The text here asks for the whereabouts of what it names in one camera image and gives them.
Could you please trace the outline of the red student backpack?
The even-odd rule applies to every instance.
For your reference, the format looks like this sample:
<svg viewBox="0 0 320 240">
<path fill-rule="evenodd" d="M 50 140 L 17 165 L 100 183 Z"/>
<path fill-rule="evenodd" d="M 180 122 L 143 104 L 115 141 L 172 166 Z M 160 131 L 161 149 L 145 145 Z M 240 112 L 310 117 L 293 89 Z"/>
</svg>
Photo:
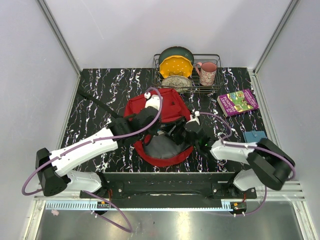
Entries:
<svg viewBox="0 0 320 240">
<path fill-rule="evenodd" d="M 160 114 L 160 127 L 158 135 L 137 141 L 133 144 L 138 155 L 147 163 L 156 167 L 167 167 L 182 163 L 193 151 L 193 146 L 186 143 L 176 144 L 168 135 L 169 131 L 179 123 L 186 123 L 190 120 L 191 112 L 186 104 L 173 88 L 159 89 L 160 95 L 163 97 L 162 109 L 158 111 Z M 138 114 L 145 108 L 146 99 L 143 94 L 131 98 L 125 106 L 124 115 L 115 113 L 102 101 L 94 98 L 92 95 L 79 89 L 77 93 L 85 99 L 91 100 L 96 105 L 104 109 L 111 115 L 111 122 L 117 118 L 124 118 L 131 114 Z"/>
</svg>

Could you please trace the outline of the purple treehouse paperback book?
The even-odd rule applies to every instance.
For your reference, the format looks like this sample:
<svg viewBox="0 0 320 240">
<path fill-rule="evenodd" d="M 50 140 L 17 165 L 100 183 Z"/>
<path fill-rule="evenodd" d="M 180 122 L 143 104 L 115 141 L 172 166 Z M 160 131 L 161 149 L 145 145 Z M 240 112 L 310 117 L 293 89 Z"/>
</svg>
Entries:
<svg viewBox="0 0 320 240">
<path fill-rule="evenodd" d="M 258 102 L 250 89 L 220 95 L 217 97 L 217 102 L 225 117 L 232 117 L 259 108 Z"/>
</svg>

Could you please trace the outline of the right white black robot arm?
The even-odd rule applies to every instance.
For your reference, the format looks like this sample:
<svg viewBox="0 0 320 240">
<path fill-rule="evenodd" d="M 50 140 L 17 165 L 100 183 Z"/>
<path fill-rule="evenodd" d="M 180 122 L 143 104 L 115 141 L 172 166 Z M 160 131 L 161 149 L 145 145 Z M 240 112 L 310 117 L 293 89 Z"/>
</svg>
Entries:
<svg viewBox="0 0 320 240">
<path fill-rule="evenodd" d="M 206 157 L 246 164 L 227 185 L 228 195 L 239 198 L 246 190 L 265 186 L 279 191 L 295 177 L 295 162 L 267 138 L 259 142 L 230 142 L 209 137 L 196 120 L 177 123 L 168 133 L 176 144 L 186 143 Z"/>
</svg>

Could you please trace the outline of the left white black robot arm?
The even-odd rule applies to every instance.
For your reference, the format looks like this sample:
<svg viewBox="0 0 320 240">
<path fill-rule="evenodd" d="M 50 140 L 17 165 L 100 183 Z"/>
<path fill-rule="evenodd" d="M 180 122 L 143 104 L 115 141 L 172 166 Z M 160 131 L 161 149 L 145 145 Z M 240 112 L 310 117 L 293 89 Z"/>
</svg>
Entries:
<svg viewBox="0 0 320 240">
<path fill-rule="evenodd" d="M 88 191 L 103 198 L 108 193 L 104 177 L 74 169 L 96 156 L 140 140 L 159 122 L 159 109 L 158 106 L 147 106 L 137 114 L 112 117 L 106 127 L 73 145 L 53 151 L 47 148 L 38 150 L 36 173 L 43 195 L 51 197 L 65 190 L 74 190 Z"/>
</svg>

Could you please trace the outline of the grey patterned small plate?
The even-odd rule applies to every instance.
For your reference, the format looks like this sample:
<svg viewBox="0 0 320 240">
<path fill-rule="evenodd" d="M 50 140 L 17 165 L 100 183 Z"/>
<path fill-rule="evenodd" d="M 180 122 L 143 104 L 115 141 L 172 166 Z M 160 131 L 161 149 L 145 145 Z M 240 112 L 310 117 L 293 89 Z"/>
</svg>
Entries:
<svg viewBox="0 0 320 240">
<path fill-rule="evenodd" d="M 176 89 L 177 92 L 188 90 L 193 86 L 192 81 L 184 76 L 171 75 L 162 80 L 161 85 L 166 88 Z"/>
</svg>

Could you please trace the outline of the blue card wallet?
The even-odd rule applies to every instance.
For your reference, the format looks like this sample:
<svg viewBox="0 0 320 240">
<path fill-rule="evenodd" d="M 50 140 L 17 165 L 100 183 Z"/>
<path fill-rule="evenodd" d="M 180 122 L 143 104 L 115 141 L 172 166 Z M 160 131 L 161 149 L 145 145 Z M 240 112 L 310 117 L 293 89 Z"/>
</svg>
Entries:
<svg viewBox="0 0 320 240">
<path fill-rule="evenodd" d="M 259 142 L 261 139 L 267 138 L 267 135 L 264 131 L 245 131 L 243 133 L 243 138 L 245 143 L 254 143 Z"/>
</svg>

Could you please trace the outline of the pink patterned mug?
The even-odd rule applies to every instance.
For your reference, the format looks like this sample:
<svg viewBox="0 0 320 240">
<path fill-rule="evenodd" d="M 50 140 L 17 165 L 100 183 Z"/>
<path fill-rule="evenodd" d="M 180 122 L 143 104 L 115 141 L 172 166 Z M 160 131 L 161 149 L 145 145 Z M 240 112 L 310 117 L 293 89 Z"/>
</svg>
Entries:
<svg viewBox="0 0 320 240">
<path fill-rule="evenodd" d="M 202 86 L 212 86 L 215 81 L 218 67 L 213 62 L 198 62 L 195 64 L 195 70 L 199 75 L 199 83 Z"/>
</svg>

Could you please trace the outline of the yellow dotted plate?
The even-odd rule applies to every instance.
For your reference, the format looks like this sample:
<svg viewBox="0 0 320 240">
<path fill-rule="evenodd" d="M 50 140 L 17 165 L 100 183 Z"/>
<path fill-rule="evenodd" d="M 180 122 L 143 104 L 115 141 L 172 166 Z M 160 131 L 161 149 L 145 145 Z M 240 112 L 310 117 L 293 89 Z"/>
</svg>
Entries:
<svg viewBox="0 0 320 240">
<path fill-rule="evenodd" d="M 172 55 L 163 60 L 159 65 L 159 73 L 165 79 L 169 76 L 190 77 L 193 65 L 189 59 L 181 55 Z"/>
</svg>

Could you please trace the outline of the dark green plate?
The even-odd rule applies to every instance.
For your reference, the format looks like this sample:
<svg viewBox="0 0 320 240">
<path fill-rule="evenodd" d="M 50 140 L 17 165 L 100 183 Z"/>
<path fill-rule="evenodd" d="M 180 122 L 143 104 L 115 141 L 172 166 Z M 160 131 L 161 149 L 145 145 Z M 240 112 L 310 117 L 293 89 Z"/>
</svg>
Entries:
<svg viewBox="0 0 320 240">
<path fill-rule="evenodd" d="M 192 65 L 194 64 L 194 55 L 189 49 L 183 46 L 172 46 L 163 50 L 159 55 L 158 63 L 161 64 L 166 58 L 171 56 L 185 57 L 190 61 Z"/>
</svg>

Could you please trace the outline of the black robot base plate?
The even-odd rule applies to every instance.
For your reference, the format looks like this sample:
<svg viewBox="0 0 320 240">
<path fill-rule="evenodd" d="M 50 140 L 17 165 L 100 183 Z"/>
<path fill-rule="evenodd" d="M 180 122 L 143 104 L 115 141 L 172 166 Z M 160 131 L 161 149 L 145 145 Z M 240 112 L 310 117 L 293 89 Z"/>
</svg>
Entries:
<svg viewBox="0 0 320 240">
<path fill-rule="evenodd" d="M 102 188 L 94 192 L 113 200 L 144 196 L 195 196 L 214 199 L 257 198 L 256 189 L 245 192 L 231 186 L 233 172 L 108 172 L 100 173 Z"/>
</svg>

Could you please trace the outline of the aluminium frame rail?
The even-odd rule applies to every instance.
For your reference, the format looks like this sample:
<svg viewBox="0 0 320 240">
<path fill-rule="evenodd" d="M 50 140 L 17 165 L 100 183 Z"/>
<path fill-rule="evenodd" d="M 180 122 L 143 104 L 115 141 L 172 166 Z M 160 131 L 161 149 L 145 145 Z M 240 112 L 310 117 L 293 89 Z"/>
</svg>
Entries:
<svg viewBox="0 0 320 240">
<path fill-rule="evenodd" d="M 47 4 L 47 1 L 46 0 L 36 0 L 36 3 L 38 4 L 41 12 L 43 13 L 47 23 L 49 24 L 54 36 L 56 37 L 60 47 L 62 48 L 66 58 L 68 59 L 69 63 L 71 64 L 76 75 L 80 76 L 82 70 L 81 70 L 79 64 L 77 63 L 77 60 L 74 57 L 70 47 L 68 46 L 67 41 L 65 40 L 63 33 L 60 30 L 60 27 L 58 26 L 57 21 L 55 20 L 55 17 L 49 8 L 49 5 Z"/>
</svg>

